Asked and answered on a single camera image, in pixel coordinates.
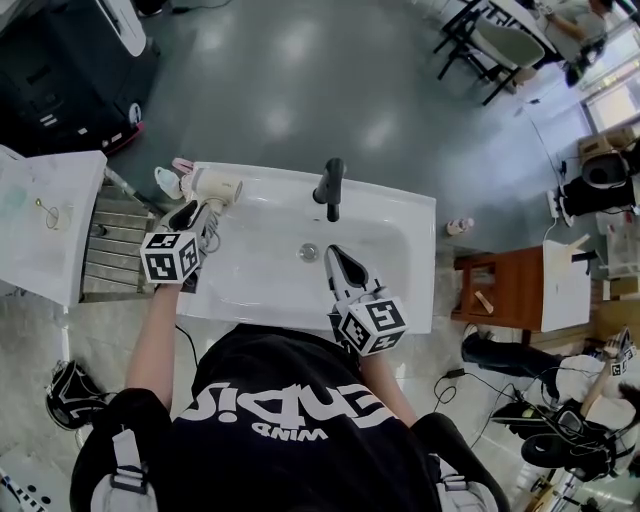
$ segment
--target table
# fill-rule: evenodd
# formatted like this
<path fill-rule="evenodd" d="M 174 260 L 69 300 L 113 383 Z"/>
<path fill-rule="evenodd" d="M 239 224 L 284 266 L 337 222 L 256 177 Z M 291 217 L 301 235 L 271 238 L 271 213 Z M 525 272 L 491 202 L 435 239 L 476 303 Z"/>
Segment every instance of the table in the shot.
<path fill-rule="evenodd" d="M 442 27 L 445 32 L 450 32 L 453 26 L 460 21 L 467 13 L 471 12 L 483 0 L 472 0 L 458 14 L 456 14 L 447 24 Z M 553 53 L 557 53 L 555 46 L 547 39 L 542 30 L 537 25 L 536 19 L 515 0 L 489 0 L 489 2 L 511 16 L 528 32 L 531 33 L 540 43 L 544 44 Z"/>
<path fill-rule="evenodd" d="M 22 160 L 0 152 L 0 280 L 64 306 L 78 303 L 106 164 L 100 151 Z M 48 227 L 46 208 L 58 209 L 55 229 Z"/>
<path fill-rule="evenodd" d="M 569 263 L 566 247 L 549 240 L 529 249 L 456 259 L 455 269 L 463 271 L 462 296 L 451 318 L 541 332 L 587 323 L 587 262 Z M 492 313 L 477 291 L 493 305 Z"/>

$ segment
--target window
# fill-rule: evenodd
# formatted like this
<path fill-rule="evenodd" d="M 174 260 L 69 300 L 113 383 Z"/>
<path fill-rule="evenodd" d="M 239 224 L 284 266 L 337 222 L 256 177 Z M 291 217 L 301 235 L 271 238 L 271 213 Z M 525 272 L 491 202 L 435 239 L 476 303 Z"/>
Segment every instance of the window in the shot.
<path fill-rule="evenodd" d="M 633 22 L 622 25 L 580 84 L 596 132 L 640 116 L 640 30 Z"/>

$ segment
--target white countertop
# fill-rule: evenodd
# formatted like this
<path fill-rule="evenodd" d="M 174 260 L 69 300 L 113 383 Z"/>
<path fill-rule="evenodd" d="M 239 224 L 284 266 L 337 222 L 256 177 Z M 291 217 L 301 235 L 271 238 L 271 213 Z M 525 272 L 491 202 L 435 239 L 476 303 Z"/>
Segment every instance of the white countertop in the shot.
<path fill-rule="evenodd" d="M 547 240 L 542 245 L 544 298 L 542 332 L 589 322 L 591 276 L 587 262 L 567 264 L 566 245 Z M 584 251 L 576 250 L 574 254 Z"/>
<path fill-rule="evenodd" d="M 80 300 L 87 235 L 107 158 L 100 151 L 14 161 L 0 153 L 0 280 L 64 306 Z M 60 211 L 58 227 L 47 212 Z"/>

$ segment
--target black bag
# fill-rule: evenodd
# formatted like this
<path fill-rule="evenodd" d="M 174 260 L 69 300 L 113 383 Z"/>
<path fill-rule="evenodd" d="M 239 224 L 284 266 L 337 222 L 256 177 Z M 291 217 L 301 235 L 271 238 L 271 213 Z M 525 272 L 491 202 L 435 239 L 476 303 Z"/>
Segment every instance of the black bag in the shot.
<path fill-rule="evenodd" d="M 59 361 L 47 387 L 47 411 L 65 430 L 76 430 L 107 406 L 104 393 L 75 361 Z"/>

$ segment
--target white box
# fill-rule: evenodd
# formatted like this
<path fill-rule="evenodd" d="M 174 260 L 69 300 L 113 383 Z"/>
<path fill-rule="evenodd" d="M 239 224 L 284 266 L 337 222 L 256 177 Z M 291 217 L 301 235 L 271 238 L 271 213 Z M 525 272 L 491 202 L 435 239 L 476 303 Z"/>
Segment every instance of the white box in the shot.
<path fill-rule="evenodd" d="M 340 332 L 361 356 L 394 348 L 409 326 L 398 297 L 348 307 Z"/>
<path fill-rule="evenodd" d="M 195 233 L 147 233 L 140 247 L 147 281 L 153 284 L 184 283 L 200 266 Z"/>

